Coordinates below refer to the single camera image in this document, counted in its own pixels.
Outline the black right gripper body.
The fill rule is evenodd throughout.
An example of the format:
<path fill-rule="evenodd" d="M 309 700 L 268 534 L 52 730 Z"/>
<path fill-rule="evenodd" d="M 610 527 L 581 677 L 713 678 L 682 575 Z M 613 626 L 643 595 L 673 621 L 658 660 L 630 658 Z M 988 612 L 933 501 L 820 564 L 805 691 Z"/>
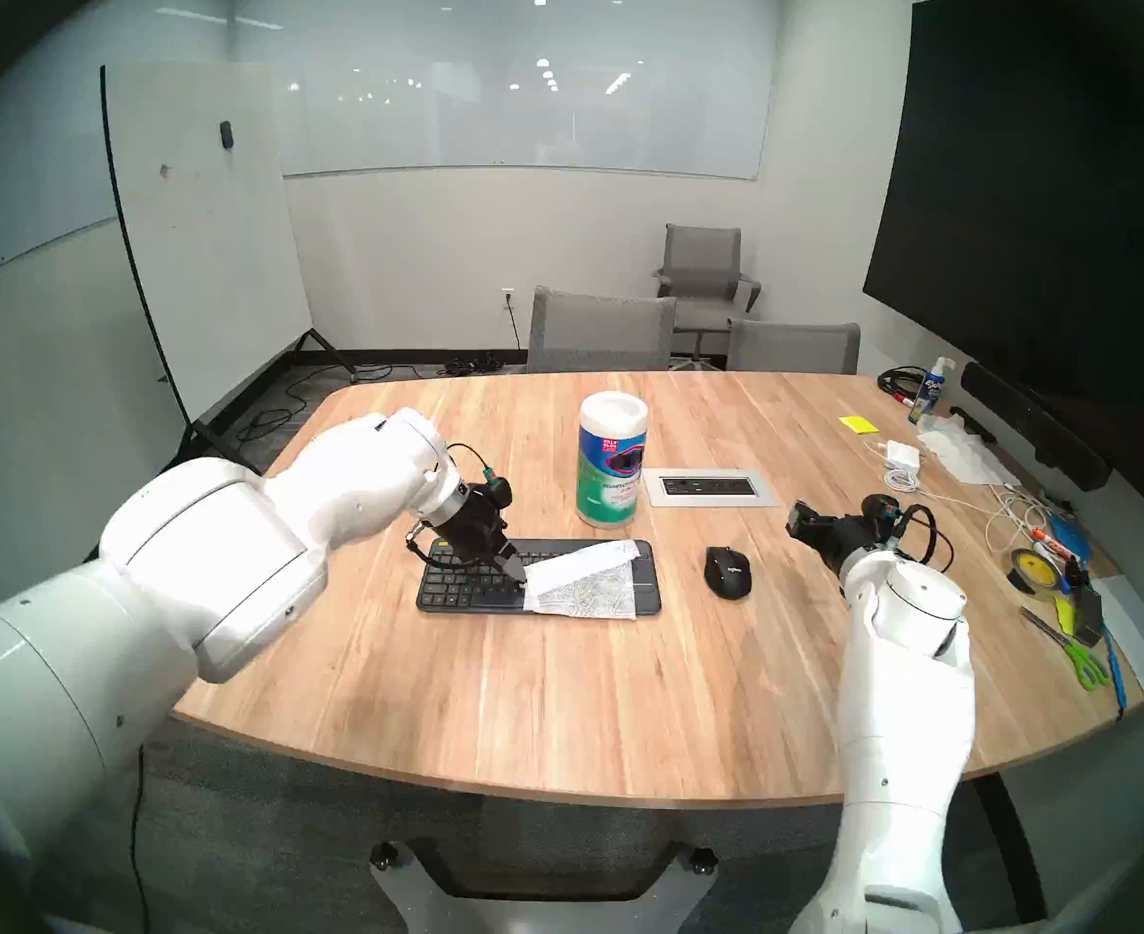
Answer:
<path fill-rule="evenodd" d="M 885 545 L 885 509 L 857 516 L 818 516 L 815 551 L 832 573 L 841 573 L 857 552 L 877 552 Z"/>

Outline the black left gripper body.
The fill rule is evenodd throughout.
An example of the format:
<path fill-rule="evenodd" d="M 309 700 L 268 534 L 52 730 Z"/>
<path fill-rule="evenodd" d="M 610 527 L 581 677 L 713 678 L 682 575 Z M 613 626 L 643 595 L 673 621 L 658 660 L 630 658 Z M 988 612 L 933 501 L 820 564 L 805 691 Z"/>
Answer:
<path fill-rule="evenodd" d="M 507 538 L 502 512 L 513 502 L 511 485 L 455 485 L 429 513 L 429 527 L 459 559 L 490 564 Z"/>

